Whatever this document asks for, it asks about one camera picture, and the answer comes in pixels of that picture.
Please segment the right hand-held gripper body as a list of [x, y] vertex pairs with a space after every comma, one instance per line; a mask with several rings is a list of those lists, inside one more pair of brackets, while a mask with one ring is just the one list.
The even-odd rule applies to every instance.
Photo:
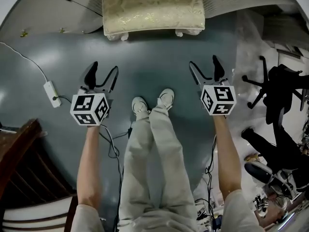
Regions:
[[236, 94], [227, 78], [212, 84], [197, 80], [197, 84], [201, 89], [202, 107], [210, 116], [230, 115], [236, 105]]

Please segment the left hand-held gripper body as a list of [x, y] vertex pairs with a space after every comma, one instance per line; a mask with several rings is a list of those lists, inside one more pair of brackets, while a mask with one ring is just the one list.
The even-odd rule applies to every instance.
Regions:
[[89, 90], [80, 87], [73, 95], [70, 114], [80, 126], [99, 126], [109, 116], [113, 88]]

